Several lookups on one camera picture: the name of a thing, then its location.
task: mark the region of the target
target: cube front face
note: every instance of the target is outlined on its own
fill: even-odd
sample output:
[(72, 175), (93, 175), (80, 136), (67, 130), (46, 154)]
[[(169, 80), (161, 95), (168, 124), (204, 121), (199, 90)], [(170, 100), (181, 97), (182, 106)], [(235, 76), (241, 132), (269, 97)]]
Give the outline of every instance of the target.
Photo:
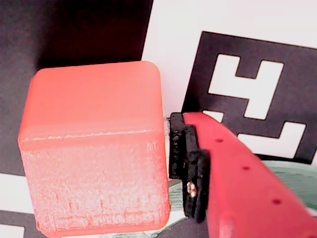
[[(65, 73), (56, 73), (54, 69), (48, 69), (48, 77), (44, 77), (42, 72), (41, 78), (31, 82), (19, 147), (37, 227), (47, 236), (156, 230), (168, 220), (170, 207), (159, 73), (148, 62), (120, 64), (121, 70), (118, 70), (119, 64), (112, 64), (113, 68), (109, 67), (111, 64), (105, 64), (104, 70), (105, 75), (109, 75), (111, 70), (112, 74), (121, 74), (121, 77), (115, 77), (121, 82), (111, 84), (108, 83), (109, 77), (98, 80), (95, 77), (86, 87), (74, 85), (73, 97), (61, 93), (65, 90), (61, 82), (68, 78), (61, 80)], [(44, 96), (43, 90), (50, 90), (43, 85), (52, 73), (55, 76), (49, 81), (59, 85), (52, 87), (50, 82), (49, 86), (59, 90), (46, 95), (59, 91), (59, 95), (64, 96), (58, 101), (64, 100), (68, 104), (65, 117), (57, 109), (48, 112), (50, 106), (55, 105), (54, 98), (45, 97), (45, 107), (36, 101), (40, 95)], [(127, 80), (135, 81), (138, 87), (131, 88), (132, 83), (124, 84)], [(75, 103), (73, 100), (78, 99), (77, 94), (84, 95), (89, 91), (88, 94), (93, 96), (91, 91), (96, 92), (105, 86), (108, 95), (87, 98), (91, 101), (82, 103), (80, 110), (71, 108)], [(117, 100), (110, 100), (111, 94)], [(91, 109), (92, 105), (95, 106), (94, 101), (99, 108)], [(61, 107), (60, 110), (67, 108), (65, 105)], [(52, 119), (45, 122), (46, 117), (42, 120), (33, 118), (42, 113), (47, 117), (49, 114), (54, 117), (56, 113), (56, 124)], [(70, 124), (71, 118), (77, 118), (73, 125)]]

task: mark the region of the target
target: dark background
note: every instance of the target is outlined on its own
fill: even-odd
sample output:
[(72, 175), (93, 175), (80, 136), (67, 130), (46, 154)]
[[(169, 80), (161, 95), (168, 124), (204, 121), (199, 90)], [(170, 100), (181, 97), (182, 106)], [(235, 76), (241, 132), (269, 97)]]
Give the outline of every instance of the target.
[[(16, 141), (35, 72), (141, 60), (152, 1), (0, 0), (0, 173), (25, 175)], [(25, 238), (44, 237), (31, 214), (0, 211), (0, 224), (24, 226)], [(190, 224), (162, 236), (193, 237)], [(200, 227), (199, 237), (206, 237), (206, 225)]]

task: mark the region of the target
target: black surface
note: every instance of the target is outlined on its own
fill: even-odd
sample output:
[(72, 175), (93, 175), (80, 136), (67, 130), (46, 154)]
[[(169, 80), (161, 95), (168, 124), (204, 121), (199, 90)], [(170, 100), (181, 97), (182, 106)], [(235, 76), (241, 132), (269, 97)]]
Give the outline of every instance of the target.
[(0, 173), (24, 175), (17, 134), (43, 67), (140, 60), (152, 0), (0, 0)]
[[(236, 76), (250, 80), (257, 76), (262, 60), (284, 63), (265, 120), (244, 117), (247, 99), (208, 93), (218, 54), (241, 57)], [(316, 49), (202, 32), (182, 112), (223, 112), (222, 123), (235, 134), (274, 138), (280, 136), (285, 121), (304, 123), (304, 135), (291, 161), (310, 164), (317, 146), (316, 65)]]
[(158, 238), (180, 238), (180, 237), (188, 237), (188, 238), (207, 238), (208, 237), (208, 229), (207, 223), (195, 223), (192, 219), (185, 219), (170, 229), (163, 231)]

